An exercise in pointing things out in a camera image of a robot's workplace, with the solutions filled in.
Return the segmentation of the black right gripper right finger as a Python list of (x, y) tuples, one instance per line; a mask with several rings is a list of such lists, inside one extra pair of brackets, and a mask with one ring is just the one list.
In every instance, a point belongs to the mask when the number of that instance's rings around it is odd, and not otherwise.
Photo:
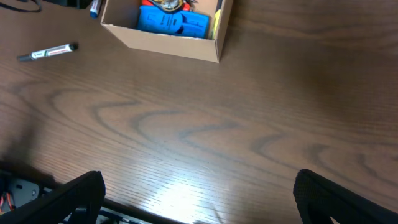
[(397, 223), (397, 214), (314, 173), (299, 171), (293, 195), (304, 223)]

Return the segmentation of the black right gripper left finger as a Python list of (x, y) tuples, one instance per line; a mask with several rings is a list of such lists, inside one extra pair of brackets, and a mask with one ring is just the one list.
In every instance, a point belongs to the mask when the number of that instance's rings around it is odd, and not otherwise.
[(95, 223), (106, 193), (100, 171), (76, 179), (11, 212), (1, 215), (4, 224)]

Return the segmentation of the black whiteboard marker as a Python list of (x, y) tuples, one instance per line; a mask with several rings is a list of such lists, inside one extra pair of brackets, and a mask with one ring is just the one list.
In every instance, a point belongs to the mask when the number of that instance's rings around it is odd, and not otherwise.
[(78, 43), (70, 43), (65, 45), (60, 45), (57, 47), (52, 47), (49, 49), (35, 51), (29, 54), (17, 56), (18, 61), (26, 62), (29, 60), (37, 60), (45, 57), (52, 57), (55, 55), (65, 54), (77, 50), (79, 47)]

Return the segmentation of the brown cardboard box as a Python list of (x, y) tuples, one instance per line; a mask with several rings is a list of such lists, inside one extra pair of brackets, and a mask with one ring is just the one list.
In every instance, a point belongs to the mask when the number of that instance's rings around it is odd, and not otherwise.
[(132, 49), (176, 55), (218, 63), (221, 59), (233, 0), (221, 1), (221, 14), (215, 38), (211, 39), (211, 29), (217, 1), (199, 1), (196, 12), (210, 17), (210, 28), (205, 39), (177, 37), (166, 34), (153, 34), (139, 31), (135, 26), (139, 19), (138, 0), (109, 0), (103, 6), (101, 25)]

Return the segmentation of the blue plastic staple remover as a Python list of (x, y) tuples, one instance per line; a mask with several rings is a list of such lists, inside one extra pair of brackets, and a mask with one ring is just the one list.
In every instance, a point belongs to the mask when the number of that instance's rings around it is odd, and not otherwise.
[(167, 34), (204, 39), (210, 18), (206, 15), (178, 11), (167, 14), (154, 6), (141, 6), (136, 29), (155, 34)]

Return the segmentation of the correction tape dispenser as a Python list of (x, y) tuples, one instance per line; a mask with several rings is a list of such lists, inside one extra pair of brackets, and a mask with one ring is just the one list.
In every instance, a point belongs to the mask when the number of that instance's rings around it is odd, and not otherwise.
[(183, 0), (150, 0), (150, 2), (160, 10), (167, 13), (181, 10), (184, 4)]

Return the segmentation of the yellow highlighter pen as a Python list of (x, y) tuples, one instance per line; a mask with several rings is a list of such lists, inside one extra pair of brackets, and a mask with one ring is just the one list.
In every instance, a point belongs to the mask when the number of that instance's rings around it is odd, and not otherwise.
[(215, 12), (214, 20), (213, 20), (213, 27), (211, 29), (211, 39), (215, 38), (216, 31), (218, 29), (218, 21), (220, 19), (221, 9), (217, 9)]

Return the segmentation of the blue whiteboard marker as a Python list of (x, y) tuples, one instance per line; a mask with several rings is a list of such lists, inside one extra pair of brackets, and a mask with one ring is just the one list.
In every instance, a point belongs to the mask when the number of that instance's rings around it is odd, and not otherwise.
[(90, 6), (90, 17), (98, 18), (100, 15), (102, 0), (92, 0)]

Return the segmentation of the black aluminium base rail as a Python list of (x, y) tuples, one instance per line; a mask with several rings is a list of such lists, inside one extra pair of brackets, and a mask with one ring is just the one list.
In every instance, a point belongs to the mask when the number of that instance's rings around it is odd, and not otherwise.
[(1, 223), (175, 223), (139, 209), (104, 203), (99, 171), (89, 171), (52, 190), (1, 171)]

